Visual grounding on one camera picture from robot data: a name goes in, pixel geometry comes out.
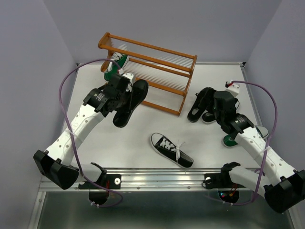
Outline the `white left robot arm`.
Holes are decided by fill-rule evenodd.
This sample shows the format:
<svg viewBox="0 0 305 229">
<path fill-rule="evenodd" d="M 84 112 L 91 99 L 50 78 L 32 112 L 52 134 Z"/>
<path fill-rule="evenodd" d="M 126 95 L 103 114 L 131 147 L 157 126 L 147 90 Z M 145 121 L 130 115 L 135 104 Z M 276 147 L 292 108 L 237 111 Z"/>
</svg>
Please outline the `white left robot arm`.
<svg viewBox="0 0 305 229">
<path fill-rule="evenodd" d="M 45 151 L 38 150 L 34 154 L 33 159 L 42 175 L 63 190 L 79 180 L 79 168 L 71 165 L 74 150 L 108 113 L 126 104 L 134 81 L 135 76 L 131 73 L 114 74 L 107 84 L 87 94 L 76 116 L 57 140 Z"/>
</svg>

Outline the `green sneaker white laces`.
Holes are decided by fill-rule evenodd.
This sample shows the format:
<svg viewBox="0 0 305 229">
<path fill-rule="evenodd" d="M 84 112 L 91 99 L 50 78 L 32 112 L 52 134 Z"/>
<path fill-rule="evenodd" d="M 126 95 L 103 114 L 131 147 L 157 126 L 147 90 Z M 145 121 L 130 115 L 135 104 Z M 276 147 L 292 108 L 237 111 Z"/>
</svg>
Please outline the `green sneaker white laces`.
<svg viewBox="0 0 305 229">
<path fill-rule="evenodd" d="M 126 66 L 129 61 L 129 55 L 115 52 L 111 56 L 111 60 L 116 62 L 116 64 L 114 62 L 109 62 L 108 67 L 104 71 L 104 79 L 106 81 L 109 81 L 113 74 L 118 73 L 119 67 L 123 69 Z"/>
</svg>

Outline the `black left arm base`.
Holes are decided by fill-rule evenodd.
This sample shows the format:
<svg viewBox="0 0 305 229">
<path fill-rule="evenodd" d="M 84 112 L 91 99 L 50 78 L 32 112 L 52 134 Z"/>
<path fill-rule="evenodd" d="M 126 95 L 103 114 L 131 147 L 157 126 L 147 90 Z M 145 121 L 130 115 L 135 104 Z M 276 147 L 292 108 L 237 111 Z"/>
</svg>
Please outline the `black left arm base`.
<svg viewBox="0 0 305 229">
<path fill-rule="evenodd" d="M 105 168 L 98 165 L 97 163 L 91 162 L 90 164 L 85 164 L 83 167 L 83 172 L 85 176 L 93 181 L 96 185 L 107 189 L 120 189 L 122 176 L 121 174 L 108 173 Z M 96 185 L 85 180 L 82 175 L 79 175 L 77 179 L 78 188 L 80 190 L 89 189 L 100 189 Z"/>
</svg>

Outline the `all black sneaker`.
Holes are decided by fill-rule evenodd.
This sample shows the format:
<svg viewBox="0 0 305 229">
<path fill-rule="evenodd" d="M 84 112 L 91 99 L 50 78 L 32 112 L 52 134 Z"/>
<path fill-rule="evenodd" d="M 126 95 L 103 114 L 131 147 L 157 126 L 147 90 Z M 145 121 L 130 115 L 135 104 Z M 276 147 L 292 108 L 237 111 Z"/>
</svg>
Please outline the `all black sneaker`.
<svg viewBox="0 0 305 229">
<path fill-rule="evenodd" d="M 113 124 L 116 127 L 123 128 L 128 124 L 134 110 L 146 98 L 148 89 L 149 85 L 145 80 L 137 80 L 133 84 L 126 104 L 116 110 L 117 112 L 113 118 Z"/>
<path fill-rule="evenodd" d="M 192 105 L 191 110 L 187 115 L 187 119 L 194 123 L 197 122 L 203 113 L 206 111 L 209 114 L 213 113 L 214 107 L 214 93 L 215 89 L 211 87 L 203 88 L 199 93 L 196 93 L 197 96 L 194 104 Z"/>
</svg>

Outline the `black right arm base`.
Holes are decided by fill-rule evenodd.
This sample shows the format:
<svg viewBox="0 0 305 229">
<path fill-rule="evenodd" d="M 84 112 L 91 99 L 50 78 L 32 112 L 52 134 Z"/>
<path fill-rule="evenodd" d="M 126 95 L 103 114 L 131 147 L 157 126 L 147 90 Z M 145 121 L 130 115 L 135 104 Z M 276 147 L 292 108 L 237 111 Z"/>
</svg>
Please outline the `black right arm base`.
<svg viewBox="0 0 305 229">
<path fill-rule="evenodd" d="M 224 189 L 235 187 L 235 183 L 232 182 L 229 171 L 231 171 L 235 167 L 239 167 L 240 164 L 237 162 L 231 162 L 224 164 L 220 169 L 219 173 L 207 173 L 204 175 L 204 180 L 202 182 L 202 186 L 206 189 Z"/>
</svg>

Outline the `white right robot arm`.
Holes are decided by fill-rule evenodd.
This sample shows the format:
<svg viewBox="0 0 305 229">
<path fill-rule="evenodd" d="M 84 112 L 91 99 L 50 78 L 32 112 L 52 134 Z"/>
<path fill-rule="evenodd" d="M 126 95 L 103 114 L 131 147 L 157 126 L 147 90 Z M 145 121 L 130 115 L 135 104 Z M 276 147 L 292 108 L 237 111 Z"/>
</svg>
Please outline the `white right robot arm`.
<svg viewBox="0 0 305 229">
<path fill-rule="evenodd" d="M 224 165 L 222 185 L 239 184 L 265 198 L 269 207 L 283 213 L 305 198 L 305 172 L 286 163 L 260 136 L 253 123 L 236 112 L 235 98 L 228 91 L 214 93 L 214 114 L 221 129 L 234 139 L 261 167 L 259 173 L 239 163 Z"/>
</svg>

